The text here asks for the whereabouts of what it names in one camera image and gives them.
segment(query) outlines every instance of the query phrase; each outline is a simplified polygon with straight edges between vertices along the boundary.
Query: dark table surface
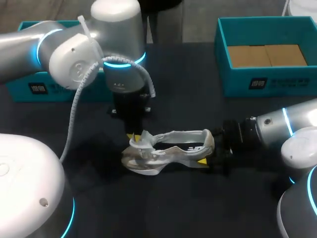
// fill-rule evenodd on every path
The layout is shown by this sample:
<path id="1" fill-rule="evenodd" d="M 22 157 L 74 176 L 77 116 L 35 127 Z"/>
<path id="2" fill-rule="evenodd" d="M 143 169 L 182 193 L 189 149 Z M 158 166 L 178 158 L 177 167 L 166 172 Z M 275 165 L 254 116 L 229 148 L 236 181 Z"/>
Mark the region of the dark table surface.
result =
<path id="1" fill-rule="evenodd" d="M 157 97 L 145 128 L 152 134 L 212 129 L 224 119 L 258 116 L 310 98 L 223 98 L 213 44 L 149 46 L 147 69 Z M 0 133 L 33 137 L 60 156 L 69 103 L 13 103 L 0 87 Z M 271 184 L 278 156 L 246 154 L 256 168 L 229 177 L 171 165 L 156 177 L 121 166 L 128 140 L 109 104 L 80 104 L 64 164 L 76 200 L 79 238 L 279 238 Z"/>

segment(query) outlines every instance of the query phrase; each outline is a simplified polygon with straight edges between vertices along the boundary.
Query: robotic arm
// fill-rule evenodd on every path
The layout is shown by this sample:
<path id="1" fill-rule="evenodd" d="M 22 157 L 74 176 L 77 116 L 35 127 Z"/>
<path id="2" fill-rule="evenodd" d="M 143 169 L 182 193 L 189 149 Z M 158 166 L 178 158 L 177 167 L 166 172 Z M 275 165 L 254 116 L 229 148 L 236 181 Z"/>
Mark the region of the robotic arm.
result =
<path id="1" fill-rule="evenodd" d="M 103 57 L 117 56 L 144 64 L 145 42 L 137 0 L 98 0 L 84 25 L 65 28 L 54 21 L 40 22 L 19 32 L 0 35 L 0 84 L 47 71 L 59 85 L 76 90 L 85 73 Z M 105 62 L 108 88 L 113 92 L 117 115 L 129 133 L 142 131 L 148 99 L 155 96 L 151 80 L 131 64 Z M 85 86 L 95 79 L 91 73 Z"/>

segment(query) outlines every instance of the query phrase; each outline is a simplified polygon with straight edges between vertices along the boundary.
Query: brown cardboard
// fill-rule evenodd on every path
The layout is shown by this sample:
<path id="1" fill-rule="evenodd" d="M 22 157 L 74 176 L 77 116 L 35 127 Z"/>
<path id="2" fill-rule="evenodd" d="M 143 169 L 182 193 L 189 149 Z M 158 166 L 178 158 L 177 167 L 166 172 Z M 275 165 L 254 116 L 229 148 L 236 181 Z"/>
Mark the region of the brown cardboard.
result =
<path id="1" fill-rule="evenodd" d="M 229 46 L 233 67 L 307 66 L 298 45 Z"/>
<path id="2" fill-rule="evenodd" d="M 307 66 L 298 45 L 265 46 L 272 66 Z"/>
<path id="3" fill-rule="evenodd" d="M 229 46 L 233 67 L 270 67 L 264 46 Z"/>

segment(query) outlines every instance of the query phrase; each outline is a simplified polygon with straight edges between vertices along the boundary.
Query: teal box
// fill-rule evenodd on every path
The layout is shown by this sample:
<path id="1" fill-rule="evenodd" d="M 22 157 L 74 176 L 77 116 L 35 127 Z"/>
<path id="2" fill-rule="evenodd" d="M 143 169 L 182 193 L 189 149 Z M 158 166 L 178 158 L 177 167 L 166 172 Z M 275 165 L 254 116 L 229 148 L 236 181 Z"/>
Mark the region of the teal box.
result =
<path id="1" fill-rule="evenodd" d="M 233 68 L 227 49 L 292 44 L 308 66 Z M 310 17 L 219 18 L 214 50 L 226 97 L 317 95 L 317 28 Z"/>
<path id="2" fill-rule="evenodd" d="M 38 21 L 24 21 L 18 31 L 30 27 Z M 65 27 L 78 25 L 78 21 L 58 21 Z M 59 86 L 47 72 L 39 72 L 27 77 L 17 79 L 6 84 L 12 99 L 15 102 L 71 102 L 75 91 Z M 103 70 L 97 75 L 95 81 L 87 86 L 81 95 L 83 102 L 110 102 L 112 94 L 106 86 Z"/>

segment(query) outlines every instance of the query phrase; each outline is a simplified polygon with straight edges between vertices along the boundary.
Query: white cable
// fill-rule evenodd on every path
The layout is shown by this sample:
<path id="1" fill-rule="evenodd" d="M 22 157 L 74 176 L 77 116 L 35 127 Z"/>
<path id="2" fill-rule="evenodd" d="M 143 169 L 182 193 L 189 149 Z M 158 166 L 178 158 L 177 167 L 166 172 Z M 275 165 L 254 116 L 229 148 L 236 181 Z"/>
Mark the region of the white cable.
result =
<path id="1" fill-rule="evenodd" d="M 288 5 L 289 5 L 289 1 L 290 1 L 290 0 L 286 0 L 286 3 L 285 3 L 285 6 L 284 6 L 284 9 L 283 9 L 282 16 L 285 16 L 285 14 L 286 14 L 286 10 L 287 10 L 287 7 L 288 7 Z"/>
<path id="2" fill-rule="evenodd" d="M 87 36 L 87 38 L 88 38 L 88 40 L 90 42 L 90 45 L 92 46 L 93 51 L 96 54 L 96 58 L 98 59 L 99 67 L 102 67 L 102 65 L 103 65 L 102 57 L 104 57 L 104 55 L 102 54 L 102 52 L 98 51 L 98 48 L 97 48 L 97 44 L 98 43 L 94 42 L 94 39 L 91 37 L 89 29 L 88 29 L 88 26 L 87 26 L 87 24 L 85 22 L 84 16 L 82 16 L 82 15 L 79 16 L 78 17 L 78 21 L 80 22 L 81 26 L 83 27 L 85 35 Z"/>
<path id="3" fill-rule="evenodd" d="M 137 70 L 139 70 L 139 72 L 141 73 L 141 75 L 144 77 L 144 79 L 147 81 L 147 83 L 149 85 L 149 90 L 150 90 L 151 97 L 154 98 L 156 96 L 155 88 L 154 88 L 152 79 L 151 79 L 149 73 L 146 71 L 146 69 L 143 68 L 141 65 L 134 63 L 134 61 L 132 61 L 130 59 L 126 59 L 126 58 L 119 57 L 119 56 L 109 56 L 109 57 L 103 58 L 103 62 L 108 62 L 108 61 L 109 62 L 119 62 L 119 63 L 124 63 L 124 64 L 128 63 L 128 64 L 131 65 L 131 67 L 134 67 Z M 74 96 L 74 99 L 73 99 L 73 103 L 71 105 L 71 110 L 70 110 L 67 139 L 66 139 L 66 143 L 65 143 L 65 147 L 64 147 L 63 153 L 62 153 L 62 155 L 60 157 L 60 162 L 61 163 L 64 162 L 64 160 L 66 158 L 66 155 L 67 155 L 67 152 L 68 152 L 69 147 L 70 147 L 70 143 L 71 143 L 71 139 L 72 139 L 73 131 L 74 131 L 74 121 L 75 121 L 75 116 L 76 116 L 76 110 L 77 110 L 77 105 L 78 105 L 78 102 L 79 102 L 80 95 L 81 95 L 81 93 L 82 93 L 82 91 L 83 91 L 83 89 L 85 87 L 86 81 L 88 80 L 90 74 L 98 67 L 99 67 L 99 62 L 95 62 L 87 70 L 85 76 L 81 80 L 81 82 L 80 82 L 80 84 L 79 84 L 79 86 L 78 86 L 78 88 L 76 90 L 76 93 L 75 93 L 75 96 Z"/>

